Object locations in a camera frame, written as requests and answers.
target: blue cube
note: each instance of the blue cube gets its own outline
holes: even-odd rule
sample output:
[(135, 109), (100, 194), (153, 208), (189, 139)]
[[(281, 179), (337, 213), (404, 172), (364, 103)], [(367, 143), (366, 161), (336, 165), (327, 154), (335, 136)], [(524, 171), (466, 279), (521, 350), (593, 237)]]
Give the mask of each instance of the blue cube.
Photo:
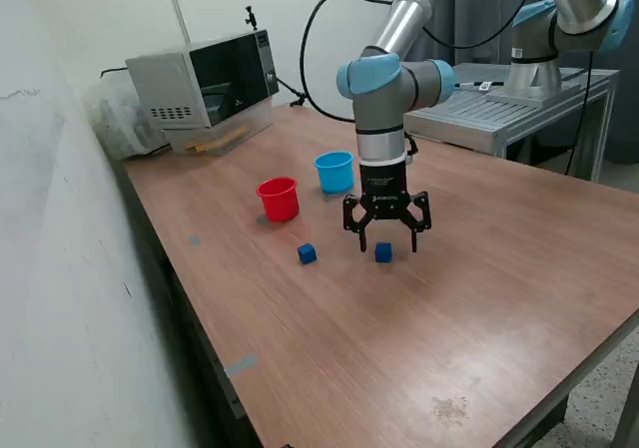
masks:
[(316, 261), (318, 256), (316, 254), (316, 249), (310, 243), (306, 243), (300, 247), (298, 247), (298, 255), (300, 256), (300, 261), (306, 265), (307, 263), (311, 263), (312, 261)]
[(380, 242), (375, 247), (375, 261), (377, 263), (392, 262), (392, 246), (390, 243)]

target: blue cup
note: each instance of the blue cup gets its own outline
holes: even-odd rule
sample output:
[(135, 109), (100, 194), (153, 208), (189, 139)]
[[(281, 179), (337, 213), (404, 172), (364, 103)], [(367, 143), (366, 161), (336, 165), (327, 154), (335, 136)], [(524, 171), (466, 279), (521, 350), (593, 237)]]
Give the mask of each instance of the blue cup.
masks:
[(315, 160), (321, 189), (327, 194), (346, 192), (352, 187), (352, 159), (350, 152), (335, 151), (319, 156)]

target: gray curtain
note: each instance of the gray curtain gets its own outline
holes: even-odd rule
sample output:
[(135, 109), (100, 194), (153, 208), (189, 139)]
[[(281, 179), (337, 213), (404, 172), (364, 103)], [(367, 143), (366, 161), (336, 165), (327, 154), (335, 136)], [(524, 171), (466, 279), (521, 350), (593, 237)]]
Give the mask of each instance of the gray curtain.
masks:
[[(445, 42), (472, 44), (494, 33), (515, 11), (521, 0), (439, 0), (428, 28)], [(620, 69), (621, 86), (612, 120), (606, 157), (614, 162), (639, 163), (639, 126), (634, 121), (634, 93), (639, 83), (639, 72), (632, 71), (631, 57), (639, 51), (639, 15), (628, 34), (624, 45), (611, 52), (595, 57), (595, 68)], [(408, 55), (411, 60), (425, 58), (444, 59), (453, 64), (478, 62), (486, 64), (509, 64), (511, 30), (507, 29), (492, 42), (472, 50), (451, 51), (439, 46), (427, 36), (420, 37)], [(585, 67), (586, 54), (562, 56), (563, 66)], [(574, 124), (553, 127), (544, 131), (539, 140), (542, 145), (569, 146), (574, 138)]]

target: light blue joint cap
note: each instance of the light blue joint cap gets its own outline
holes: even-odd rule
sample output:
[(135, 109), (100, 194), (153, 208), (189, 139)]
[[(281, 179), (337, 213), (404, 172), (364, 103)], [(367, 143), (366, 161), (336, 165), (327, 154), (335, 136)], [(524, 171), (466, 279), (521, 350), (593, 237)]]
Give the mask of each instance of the light blue joint cap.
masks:
[(343, 97), (352, 99), (352, 92), (348, 86), (348, 67), (350, 67), (350, 62), (342, 64), (337, 70), (337, 89)]
[(610, 28), (599, 51), (610, 51), (619, 47), (628, 33), (634, 12), (635, 0), (619, 0), (617, 2), (617, 12), (610, 22)]
[(432, 63), (437, 67), (439, 71), (439, 77), (441, 78), (441, 90), (439, 91), (439, 99), (437, 104), (446, 102), (455, 90), (455, 84), (457, 83), (457, 76), (452, 67), (445, 62), (438, 59), (431, 59)]
[(399, 74), (401, 62), (397, 54), (362, 57), (350, 63), (346, 84), (352, 94), (367, 94), (382, 88)]
[(555, 1), (553, 0), (543, 0), (539, 2), (533, 2), (532, 4), (527, 4), (521, 8), (521, 10), (517, 13), (515, 20), (512, 21), (512, 25), (517, 26), (522, 22), (527, 21), (531, 17), (536, 16), (542, 12), (547, 11), (555, 7)]

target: robotic arm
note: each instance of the robotic arm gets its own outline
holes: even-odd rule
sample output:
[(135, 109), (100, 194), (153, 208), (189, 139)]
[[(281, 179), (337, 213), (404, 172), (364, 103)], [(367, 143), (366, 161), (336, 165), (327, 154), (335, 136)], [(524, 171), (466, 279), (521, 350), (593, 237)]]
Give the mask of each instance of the robotic arm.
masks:
[[(432, 16), (435, 3), (393, 0), (372, 43), (337, 73), (339, 92), (352, 100), (362, 189), (360, 199), (344, 199), (343, 226), (358, 233), (361, 251), (366, 250), (365, 228), (372, 220), (399, 220), (407, 225), (413, 251), (417, 250), (416, 235), (431, 227), (428, 194), (411, 196), (407, 190), (406, 158), (416, 151), (405, 148), (403, 115), (446, 101), (454, 90), (455, 76), (443, 61), (401, 60)], [(531, 91), (541, 85), (560, 91), (560, 77), (558, 87), (550, 87), (543, 71), (530, 71), (527, 66), (555, 60), (559, 49), (595, 51), (606, 44), (618, 45), (633, 7), (632, 0), (548, 0), (524, 7), (515, 21), (518, 50), (513, 49), (513, 67), (524, 67), (525, 77), (511, 73), (506, 89)], [(528, 35), (533, 25), (534, 34)], [(540, 38), (539, 31), (546, 31), (546, 37)], [(517, 48), (518, 43), (525, 47)], [(421, 209), (421, 220), (408, 210), (411, 203)], [(365, 210), (359, 221), (352, 215), (357, 205)]]

